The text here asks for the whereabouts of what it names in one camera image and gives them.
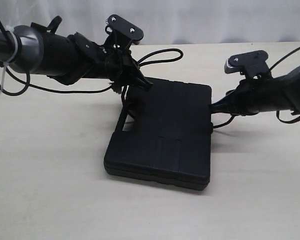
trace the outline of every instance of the beige table surface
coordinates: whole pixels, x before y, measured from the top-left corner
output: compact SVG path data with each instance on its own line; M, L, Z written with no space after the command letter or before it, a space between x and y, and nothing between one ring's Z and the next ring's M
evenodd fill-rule
M299 45L178 45L182 60L142 71L210 85L216 101L242 79L224 74L228 57L265 50L271 65ZM166 47L132 51L139 59ZM273 75L298 65L300 52ZM83 79L66 87L45 76L32 82L62 90L109 84ZM21 88L10 78L5 87ZM120 96L112 91L59 95L29 89L0 97L0 240L300 240L300 123L279 123L271 112L238 117L216 130L211 181L197 193L107 175L103 157L120 110ZM227 117L214 115L213 122Z

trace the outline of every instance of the white zip tie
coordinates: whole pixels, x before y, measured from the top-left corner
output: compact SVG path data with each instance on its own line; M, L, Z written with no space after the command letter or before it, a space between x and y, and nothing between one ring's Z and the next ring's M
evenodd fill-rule
M6 26L5 27L6 30L8 32L11 33L12 37L13 37L13 40L14 40L14 53L12 54L12 56L3 63L3 72L2 72L2 80L1 80L1 88L0 88L0 95L2 94L3 90L4 90L4 83L5 83L5 76L6 76L6 71L7 71L7 67L9 66L10 62L15 58L15 56L17 55L17 52L18 52L18 48L19 48L19 45L18 45L18 41L17 41L17 38L16 38L16 35L14 33L14 28L11 27L11 26Z

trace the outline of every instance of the white backdrop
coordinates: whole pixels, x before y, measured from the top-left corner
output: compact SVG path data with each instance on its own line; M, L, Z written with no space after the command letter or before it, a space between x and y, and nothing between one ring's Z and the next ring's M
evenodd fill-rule
M34 2L0 0L4 25L16 25ZM300 41L300 0L39 0L20 22L47 25L60 15L59 34L101 44L111 14L143 29L142 44Z

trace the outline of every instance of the table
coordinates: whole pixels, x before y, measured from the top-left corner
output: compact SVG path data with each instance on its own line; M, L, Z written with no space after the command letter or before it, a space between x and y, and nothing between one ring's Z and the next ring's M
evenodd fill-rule
M210 85L216 101L242 79L224 74L228 57L265 50L270 66L299 45L178 45L182 60L142 71ZM139 59L167 47L172 46L133 46L132 52ZM287 74L298 65L300 52L272 73ZM60 90L109 85L104 79L82 79L73 86L45 76L31 81ZM5 87L21 89L10 78ZM29 89L0 97L0 240L300 240L300 122L283 124L269 112L237 117L216 130L210 184L196 192L105 172L103 157L121 107L112 91L60 95ZM227 118L212 117L214 124Z

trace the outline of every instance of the black plastic case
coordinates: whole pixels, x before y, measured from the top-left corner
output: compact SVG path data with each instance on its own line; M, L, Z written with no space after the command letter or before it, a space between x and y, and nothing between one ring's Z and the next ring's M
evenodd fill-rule
M201 191L210 181L212 90L207 85L148 78L149 92L130 87L136 118L124 131L122 109L104 167L110 175Z

